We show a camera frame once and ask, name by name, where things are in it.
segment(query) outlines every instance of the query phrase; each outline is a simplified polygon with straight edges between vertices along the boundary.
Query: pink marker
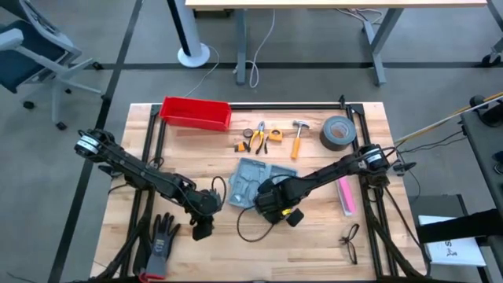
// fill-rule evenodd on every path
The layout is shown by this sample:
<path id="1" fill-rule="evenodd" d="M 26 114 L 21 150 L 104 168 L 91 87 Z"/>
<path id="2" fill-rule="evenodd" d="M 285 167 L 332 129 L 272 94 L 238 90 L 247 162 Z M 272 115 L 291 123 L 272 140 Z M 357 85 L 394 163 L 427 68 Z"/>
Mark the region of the pink marker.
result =
<path id="1" fill-rule="evenodd" d="M 346 216 L 353 215 L 356 212 L 356 206 L 354 205 L 353 194 L 351 193 L 351 188 L 347 182 L 346 177 L 339 178 L 338 192 L 340 202 L 343 205 L 343 211 Z"/>

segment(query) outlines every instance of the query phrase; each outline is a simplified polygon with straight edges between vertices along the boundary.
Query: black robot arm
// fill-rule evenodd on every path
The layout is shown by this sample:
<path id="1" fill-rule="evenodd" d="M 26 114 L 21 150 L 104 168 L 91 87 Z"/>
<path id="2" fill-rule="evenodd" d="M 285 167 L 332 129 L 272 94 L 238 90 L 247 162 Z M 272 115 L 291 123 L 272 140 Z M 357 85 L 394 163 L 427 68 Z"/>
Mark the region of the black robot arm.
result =
<path id="1" fill-rule="evenodd" d="M 94 162 L 107 163 L 114 171 L 122 172 L 127 184 L 139 190 L 154 188 L 161 197 L 182 206 L 190 213 L 194 225 L 193 238 L 200 240 L 211 235 L 213 214 L 222 209 L 222 198 L 214 189 L 196 191 L 190 179 L 168 172 L 158 171 L 127 153 L 115 143 L 112 134 L 104 130 L 80 131 L 75 151 Z"/>
<path id="2" fill-rule="evenodd" d="M 288 223 L 295 226 L 302 220 L 303 214 L 296 210 L 290 215 L 291 209 L 309 196 L 313 189 L 347 175 L 364 175 L 371 186 L 387 186 L 386 171 L 389 167 L 381 147 L 366 145 L 305 177 L 289 177 L 278 184 L 274 184 L 273 178 L 267 179 L 260 185 L 259 194 L 254 199 L 255 209 L 272 224 L 290 216 Z"/>

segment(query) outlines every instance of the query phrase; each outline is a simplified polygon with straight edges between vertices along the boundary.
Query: duct tape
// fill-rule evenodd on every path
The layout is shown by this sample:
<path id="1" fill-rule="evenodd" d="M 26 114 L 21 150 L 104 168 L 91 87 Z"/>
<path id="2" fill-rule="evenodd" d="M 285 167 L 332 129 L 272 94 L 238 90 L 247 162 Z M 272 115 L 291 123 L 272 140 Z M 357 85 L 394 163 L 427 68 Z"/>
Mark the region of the duct tape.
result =
<path id="1" fill-rule="evenodd" d="M 356 138 L 354 123 L 343 116 L 328 118 L 320 133 L 321 143 L 332 151 L 341 151 Z"/>

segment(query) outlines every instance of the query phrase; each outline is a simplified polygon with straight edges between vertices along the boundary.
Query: floor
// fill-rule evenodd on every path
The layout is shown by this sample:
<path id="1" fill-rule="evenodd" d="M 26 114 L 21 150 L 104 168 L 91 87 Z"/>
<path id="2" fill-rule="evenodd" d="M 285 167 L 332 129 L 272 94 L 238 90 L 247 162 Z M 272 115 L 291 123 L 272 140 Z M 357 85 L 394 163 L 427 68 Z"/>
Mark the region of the floor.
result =
<path id="1" fill-rule="evenodd" d="M 85 57 L 110 66 L 99 72 L 84 71 L 77 80 L 113 95 L 105 129 L 119 140 L 130 103 L 185 95 L 207 72 L 134 70 L 128 65 L 177 63 L 180 45 L 164 0 L 32 2 L 84 50 Z M 503 2 L 495 4 L 503 12 Z M 129 41 L 124 35 L 135 5 L 141 9 L 138 22 L 131 22 L 135 27 Z M 271 15 L 270 10 L 249 11 L 249 57 L 267 33 Z M 12 19 L 0 9 L 0 24 Z M 202 41 L 217 49 L 220 61 L 235 62 L 233 19 L 200 19 L 197 23 Z M 361 23 L 335 10 L 278 10 L 276 23 L 259 55 L 261 62 L 369 62 Z M 373 85 L 373 70 L 367 68 L 268 68 L 260 71 L 255 89 L 236 86 L 232 68 L 219 68 L 192 97 L 232 102 L 335 101 L 344 94 L 348 101 L 382 101 L 393 137 L 400 138 L 465 106 L 474 95 L 490 96 L 503 90 L 503 68 L 466 68 L 488 54 L 501 36 L 487 8 L 406 9 L 384 47 L 383 60 L 446 63 L 440 68 L 400 64 L 386 70 L 388 83 L 379 88 Z M 31 88 L 21 87 L 20 96 Z M 8 276 L 9 272 L 39 283 L 50 275 L 83 168 L 83 159 L 72 149 L 77 130 L 94 127 L 106 106 L 102 107 L 98 96 L 74 91 L 64 98 L 62 116 L 68 129 L 59 131 L 50 122 L 47 97 L 27 111 L 19 105 L 20 96 L 0 89 L 0 160 L 7 163 L 0 170 L 0 225 L 6 227 L 0 236 L 0 281 L 20 282 Z M 457 131 L 457 122 L 455 119 L 404 148 L 436 142 Z M 418 163 L 413 172 L 421 195 L 460 193 L 469 212 L 494 206 L 466 141 L 406 158 Z M 405 182 L 407 193 L 416 196 L 418 187 L 410 175 Z M 61 281 L 82 280 L 89 274 L 109 183 L 106 175 L 92 171 Z M 435 268 L 433 275 L 478 280 L 476 272 L 466 268 Z"/>

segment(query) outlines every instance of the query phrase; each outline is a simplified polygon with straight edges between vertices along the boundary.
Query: wooden tabletop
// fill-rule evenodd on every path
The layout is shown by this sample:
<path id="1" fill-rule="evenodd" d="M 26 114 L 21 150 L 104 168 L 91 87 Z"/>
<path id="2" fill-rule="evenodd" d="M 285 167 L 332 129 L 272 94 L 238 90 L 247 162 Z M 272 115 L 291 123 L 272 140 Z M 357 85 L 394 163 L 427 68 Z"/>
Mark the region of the wooden tabletop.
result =
<path id="1" fill-rule="evenodd" d="M 186 0 L 190 8 L 327 9 L 484 6 L 486 0 Z"/>
<path id="2" fill-rule="evenodd" d="M 382 103 L 364 103 L 367 124 L 372 143 L 391 146 L 392 139 Z M 131 105 L 126 122 L 122 147 L 140 158 L 149 121 L 150 105 Z M 214 176 L 220 175 L 225 180 L 236 169 L 241 157 L 261 160 L 268 164 L 279 164 L 298 170 L 299 175 L 307 175 L 321 167 L 337 161 L 341 156 L 351 153 L 351 147 L 342 152 L 332 152 L 324 148 L 319 141 L 322 124 L 330 116 L 345 116 L 341 110 L 254 110 L 234 111 L 230 130 L 227 133 L 210 130 L 198 130 L 184 127 L 167 126 L 163 145 L 165 159 L 161 171 L 176 172 L 191 178 L 198 189 L 209 188 Z M 294 119 L 306 121 L 309 130 L 303 130 L 299 159 L 290 159 L 296 129 Z M 261 152 L 235 153 L 233 145 L 242 142 L 245 128 L 256 128 L 260 121 L 265 121 L 266 133 L 273 127 L 284 131 L 284 140 L 280 143 L 269 142 L 269 154 Z M 157 123 L 153 141 L 159 129 Z M 361 140 L 361 131 L 357 126 Z M 303 280 L 372 280 L 375 279 L 373 261 L 370 253 L 365 216 L 362 207 L 362 195 L 356 176 L 348 177 L 357 212 L 349 217 L 343 215 L 340 199 L 336 192 L 336 183 L 329 183 L 314 190 L 299 205 L 305 217 L 295 228 L 286 222 L 276 225 L 270 234 L 256 243 L 241 240 L 236 231 L 236 220 L 240 208 L 225 204 L 222 211 L 215 215 L 213 234 L 201 241 L 191 237 L 192 227 L 189 215 L 183 209 L 174 206 L 159 195 L 156 196 L 153 213 L 170 212 L 175 215 L 175 222 L 182 228 L 176 236 L 172 253 L 167 261 L 167 281 L 303 281 Z M 407 222 L 414 226 L 409 202 L 402 179 L 390 177 L 389 190 L 402 209 Z M 124 183 L 115 180 L 112 186 Z M 218 191 L 223 194 L 222 186 L 216 182 Z M 127 225 L 130 218 L 134 191 L 123 187 L 110 194 L 101 228 L 94 265 L 91 275 L 103 271 L 126 239 Z M 406 228 L 388 197 L 384 198 L 391 237 L 404 256 L 420 272 L 424 272 L 424 263 L 419 248 L 407 234 Z M 347 248 L 341 246 L 339 239 L 345 236 L 354 224 L 361 225 L 353 240 L 358 255 L 358 265 L 350 264 Z M 261 235 L 268 223 L 254 211 L 245 212 L 241 219 L 242 233 L 253 238 Z M 381 262 L 387 274 L 386 257 L 380 246 Z"/>

